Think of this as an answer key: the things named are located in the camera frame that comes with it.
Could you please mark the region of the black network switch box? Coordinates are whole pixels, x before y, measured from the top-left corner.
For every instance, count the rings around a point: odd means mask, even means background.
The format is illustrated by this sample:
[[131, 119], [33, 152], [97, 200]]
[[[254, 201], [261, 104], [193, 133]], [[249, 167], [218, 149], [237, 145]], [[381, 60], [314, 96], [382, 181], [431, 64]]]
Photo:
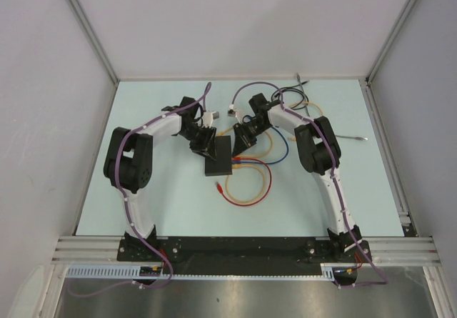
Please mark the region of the black network switch box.
[[204, 174], [206, 177], [232, 175], [231, 137], [217, 136], [216, 159], [205, 159]]

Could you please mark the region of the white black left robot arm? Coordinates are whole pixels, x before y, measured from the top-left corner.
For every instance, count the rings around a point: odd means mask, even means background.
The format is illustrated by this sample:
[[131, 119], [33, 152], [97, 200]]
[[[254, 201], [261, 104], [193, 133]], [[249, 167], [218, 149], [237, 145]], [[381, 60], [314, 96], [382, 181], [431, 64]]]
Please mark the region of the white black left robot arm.
[[158, 117], [136, 129], [117, 127], [111, 135], [103, 173], [123, 198], [128, 227], [136, 238], [133, 252], [144, 261], [158, 251], [154, 239], [155, 224], [142, 195], [153, 173], [154, 147], [170, 136], [182, 136], [190, 150], [211, 161], [216, 160], [217, 111], [207, 111], [199, 101], [185, 96], [178, 106], [167, 106]]

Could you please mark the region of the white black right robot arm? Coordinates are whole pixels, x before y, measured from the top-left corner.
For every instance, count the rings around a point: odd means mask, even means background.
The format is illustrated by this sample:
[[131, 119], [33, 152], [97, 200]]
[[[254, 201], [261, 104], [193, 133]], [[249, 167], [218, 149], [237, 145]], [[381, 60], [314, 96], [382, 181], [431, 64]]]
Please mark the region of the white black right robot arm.
[[248, 122], [233, 125], [233, 156], [238, 156], [257, 142], [257, 136], [279, 127], [296, 138], [301, 166], [310, 173], [321, 193], [328, 215], [330, 255], [345, 262], [363, 240], [345, 200], [339, 174], [341, 148], [328, 118], [312, 119], [284, 106], [280, 100], [267, 101], [263, 94], [249, 100], [254, 116]]

